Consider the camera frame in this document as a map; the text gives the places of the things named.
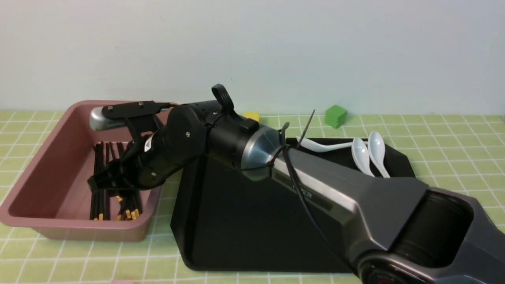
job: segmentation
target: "black cable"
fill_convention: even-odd
[[[301,136],[300,136],[300,140],[298,141],[298,144],[296,144],[296,147],[295,149],[298,149],[300,148],[300,145],[301,145],[301,141],[305,138],[305,134],[307,134],[307,130],[309,129],[309,125],[312,121],[312,117],[314,116],[314,113],[316,112],[316,110],[313,110],[312,111],[312,114],[311,116],[309,117],[309,121],[307,122],[307,125],[305,125],[305,129],[304,131],[302,132]]]
[[[291,159],[289,158],[289,155],[288,155],[288,146],[287,146],[287,143],[286,143],[286,129],[288,128],[288,126],[289,126],[289,122],[286,122],[284,124],[284,126],[282,126],[281,135],[280,135],[280,140],[281,140],[280,142],[281,142],[282,156],[284,157],[284,160],[286,162],[286,168],[287,168],[288,173],[289,173],[289,178],[291,179],[291,182],[293,183],[293,187],[296,190],[296,192],[298,193],[298,197],[300,198],[301,204],[303,205],[307,216],[311,220],[312,224],[316,228],[316,230],[319,233],[319,235],[323,238],[324,242],[326,243],[326,245],[328,246],[328,248],[330,249],[330,251],[335,255],[335,257],[343,265],[345,265],[347,267],[347,269],[349,269],[354,274],[356,274],[356,270],[352,267],[352,265],[349,263],[349,261],[347,259],[341,257],[333,249],[333,247],[330,245],[330,242],[324,236],[323,231],[319,227],[319,224],[317,223],[317,221],[314,219],[314,217],[312,215],[312,212],[311,212],[310,208],[308,207],[307,202],[305,201],[304,195],[303,195],[303,193],[301,191],[301,188],[299,186],[299,177],[298,177],[298,175],[297,175],[297,173],[296,173],[296,171],[295,171],[295,169],[293,167],[293,164],[291,163]]]

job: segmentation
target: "chopstick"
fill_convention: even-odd
[[[132,147],[132,144],[133,142],[130,141],[126,146],[126,149]],[[119,155],[121,156],[125,151],[124,145],[122,143],[117,143],[117,147]],[[117,217],[118,220],[134,220],[142,214],[142,203],[139,191],[119,191],[118,201],[121,204],[121,208]]]
[[[94,160],[94,168],[93,168],[93,173],[97,174],[102,170],[103,167],[103,148],[104,148],[104,143],[99,143],[96,144],[95,147],[93,147],[94,152],[95,152],[95,160]],[[99,220],[100,219],[100,212],[103,210],[100,208],[101,204],[101,192],[92,192],[91,193],[91,206],[90,206],[90,212],[89,212],[89,219],[90,220]]]
[[[93,173],[97,174],[105,169],[108,164],[116,159],[121,158],[126,150],[132,147],[133,142],[130,141],[125,146],[121,142],[100,142],[97,143],[93,150],[95,152],[94,169]],[[91,193],[91,205],[89,211],[90,220],[110,220],[110,197],[116,197],[120,204],[120,210],[117,214],[116,220],[134,220],[142,214],[142,201],[139,191],[125,191],[125,190],[103,190],[100,192]]]
[[[105,165],[107,166],[110,163],[109,154],[112,152],[112,146],[110,143],[106,144],[105,150]],[[109,190],[104,190],[102,194],[103,205],[104,205],[104,220],[111,219],[111,199],[109,198]]]

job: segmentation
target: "robotic arm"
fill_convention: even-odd
[[[310,218],[305,202],[341,223],[346,253],[337,257],[363,283],[504,283],[505,234],[476,199],[415,178],[370,177],[290,149],[287,125],[279,132],[245,119],[224,86],[212,92],[213,101],[94,109],[91,128],[126,126],[134,143],[88,180],[91,190],[153,188],[208,155],[251,180],[284,185],[300,196]],[[163,125],[154,114],[166,109]],[[142,136],[148,131],[153,134]]]

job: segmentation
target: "black tray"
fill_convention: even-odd
[[[351,141],[312,140],[327,145]],[[300,150],[358,170],[350,148]],[[392,177],[415,176],[408,158],[387,145],[384,165]],[[340,224],[311,209],[333,248],[342,252]],[[272,180],[250,181],[207,157],[184,168],[171,228],[184,264],[193,270],[349,272],[318,235],[296,194]]]

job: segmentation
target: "white wall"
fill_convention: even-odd
[[[0,0],[0,109],[504,114],[504,54],[503,0]]]

